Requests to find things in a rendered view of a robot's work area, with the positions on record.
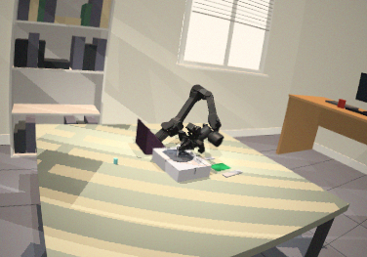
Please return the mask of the green rectangular block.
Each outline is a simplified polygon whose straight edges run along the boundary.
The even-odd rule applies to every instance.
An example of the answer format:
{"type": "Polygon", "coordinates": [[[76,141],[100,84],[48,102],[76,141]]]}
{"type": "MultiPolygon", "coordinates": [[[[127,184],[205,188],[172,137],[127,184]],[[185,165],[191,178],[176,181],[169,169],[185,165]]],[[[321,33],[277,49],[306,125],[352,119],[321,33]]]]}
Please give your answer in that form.
{"type": "Polygon", "coordinates": [[[218,164],[213,164],[211,166],[212,169],[214,169],[215,171],[220,171],[220,170],[225,170],[225,169],[229,169],[231,167],[226,166],[223,163],[218,163],[218,164]]]}

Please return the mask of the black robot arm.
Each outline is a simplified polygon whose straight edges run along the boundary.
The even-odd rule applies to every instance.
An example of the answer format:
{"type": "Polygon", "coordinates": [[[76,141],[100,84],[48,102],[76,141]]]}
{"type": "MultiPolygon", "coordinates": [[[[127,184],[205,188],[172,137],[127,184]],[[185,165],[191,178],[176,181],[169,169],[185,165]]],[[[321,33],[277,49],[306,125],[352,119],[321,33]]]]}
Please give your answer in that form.
{"type": "MultiPolygon", "coordinates": [[[[202,131],[205,135],[205,139],[208,138],[208,141],[214,145],[216,148],[220,147],[224,140],[224,135],[220,134],[220,128],[222,124],[218,118],[214,96],[212,92],[206,90],[204,87],[200,85],[194,85],[189,94],[189,98],[183,105],[180,112],[177,114],[176,117],[172,118],[169,122],[162,122],[161,129],[154,135],[161,143],[168,137],[173,137],[178,135],[178,131],[183,130],[183,122],[193,106],[196,102],[200,100],[207,100],[209,115],[208,115],[208,124],[203,123],[203,128],[200,126],[196,126],[192,123],[188,123],[186,125],[186,129],[188,130],[187,134],[191,133],[194,134],[195,138],[197,138],[202,131]],[[211,130],[213,129],[213,131],[211,130]]],[[[163,144],[163,143],[162,143],[163,144]]]]}

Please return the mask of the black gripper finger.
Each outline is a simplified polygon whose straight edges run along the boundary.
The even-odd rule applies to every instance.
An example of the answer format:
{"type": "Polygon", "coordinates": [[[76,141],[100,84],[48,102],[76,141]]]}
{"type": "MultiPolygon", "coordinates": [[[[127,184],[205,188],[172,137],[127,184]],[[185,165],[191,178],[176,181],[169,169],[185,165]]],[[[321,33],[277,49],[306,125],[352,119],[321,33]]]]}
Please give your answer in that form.
{"type": "Polygon", "coordinates": [[[178,151],[181,151],[181,150],[194,150],[192,140],[188,139],[187,142],[183,146],[178,148],[178,151]]]}
{"type": "Polygon", "coordinates": [[[186,142],[187,142],[186,137],[185,137],[185,136],[183,136],[183,140],[182,140],[182,142],[180,143],[180,146],[183,146],[186,142]]]}

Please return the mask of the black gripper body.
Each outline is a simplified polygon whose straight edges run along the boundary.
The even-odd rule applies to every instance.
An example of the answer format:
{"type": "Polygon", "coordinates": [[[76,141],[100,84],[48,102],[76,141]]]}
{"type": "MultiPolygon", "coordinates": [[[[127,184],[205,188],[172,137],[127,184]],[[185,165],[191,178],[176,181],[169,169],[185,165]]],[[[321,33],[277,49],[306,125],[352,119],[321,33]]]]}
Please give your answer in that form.
{"type": "Polygon", "coordinates": [[[195,138],[194,134],[186,134],[185,131],[180,130],[178,131],[178,135],[179,135],[179,139],[180,141],[183,140],[183,136],[186,137],[186,140],[190,139],[193,142],[193,147],[194,148],[199,148],[198,152],[199,153],[204,153],[205,152],[205,146],[204,146],[204,140],[205,140],[205,135],[204,133],[201,131],[199,136],[197,138],[195,138]]]}

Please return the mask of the grey round disc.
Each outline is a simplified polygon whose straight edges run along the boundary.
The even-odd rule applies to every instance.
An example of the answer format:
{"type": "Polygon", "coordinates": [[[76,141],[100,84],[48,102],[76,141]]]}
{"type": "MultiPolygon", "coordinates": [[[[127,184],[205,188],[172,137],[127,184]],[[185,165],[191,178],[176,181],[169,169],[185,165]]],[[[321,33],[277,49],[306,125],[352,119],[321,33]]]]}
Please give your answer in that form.
{"type": "Polygon", "coordinates": [[[193,159],[192,155],[188,154],[183,150],[179,151],[179,156],[177,156],[177,150],[163,150],[162,153],[165,153],[173,161],[177,162],[188,162],[193,159]]]}

